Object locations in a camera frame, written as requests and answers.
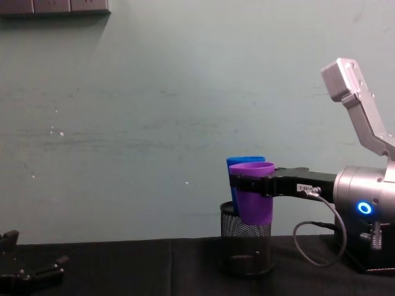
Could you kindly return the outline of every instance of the cable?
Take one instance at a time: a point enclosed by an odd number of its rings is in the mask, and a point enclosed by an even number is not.
[[[347,231],[346,231],[346,227],[345,227],[343,219],[340,217],[338,211],[336,211],[334,208],[332,208],[330,203],[327,202],[322,196],[320,196],[316,192],[307,192],[307,194],[309,196],[313,196],[313,197],[317,198],[317,200],[323,202],[335,214],[335,216],[337,217],[337,219],[340,222],[341,232],[343,234],[343,243],[341,245],[340,251],[337,254],[336,258],[334,260],[332,260],[332,261],[329,261],[328,263],[318,263],[318,262],[314,261],[313,259],[311,259],[309,256],[307,256],[306,253],[299,246],[299,243],[297,242],[297,239],[296,239],[296,233],[297,233],[297,230],[299,229],[299,227],[301,227],[302,225],[312,224],[312,225],[316,225],[316,226],[323,227],[323,228],[329,228],[329,229],[332,229],[332,230],[336,229],[336,226],[333,225],[333,224],[322,223],[322,222],[314,222],[314,221],[300,222],[298,225],[295,226],[294,232],[293,232],[294,243],[295,243],[295,246],[296,246],[297,250],[302,254],[302,256],[308,262],[310,262],[311,264],[313,264],[315,266],[329,267],[329,266],[334,265],[335,263],[337,263],[340,260],[340,258],[342,257],[344,251],[346,250],[346,246],[347,246]]]

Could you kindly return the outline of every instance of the barcode sticker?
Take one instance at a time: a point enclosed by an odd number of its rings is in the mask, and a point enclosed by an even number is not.
[[[296,184],[296,191],[303,191],[303,190],[308,190],[308,189],[312,189],[313,186],[311,185],[305,185],[305,184]]]

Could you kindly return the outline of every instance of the wall outlet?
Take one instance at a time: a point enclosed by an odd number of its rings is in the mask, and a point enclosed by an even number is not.
[[[33,0],[0,0],[0,15],[34,13]]]
[[[35,14],[70,12],[70,0],[33,0]]]
[[[108,0],[70,0],[72,12],[110,12]]]

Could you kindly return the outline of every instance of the black table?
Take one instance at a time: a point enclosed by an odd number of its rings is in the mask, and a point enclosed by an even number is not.
[[[322,236],[300,236],[315,258],[332,258]],[[319,268],[297,252],[292,237],[273,237],[274,270],[260,279],[235,279],[217,266],[218,238],[87,244],[21,245],[31,267],[68,255],[62,286],[39,293],[89,295],[395,295],[395,277],[356,273],[347,263]]]

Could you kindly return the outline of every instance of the mesh pencil holder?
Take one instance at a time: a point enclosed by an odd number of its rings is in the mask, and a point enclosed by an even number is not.
[[[232,202],[221,204],[220,209],[221,270],[242,278],[260,276],[272,270],[272,224],[244,224],[235,213]]]

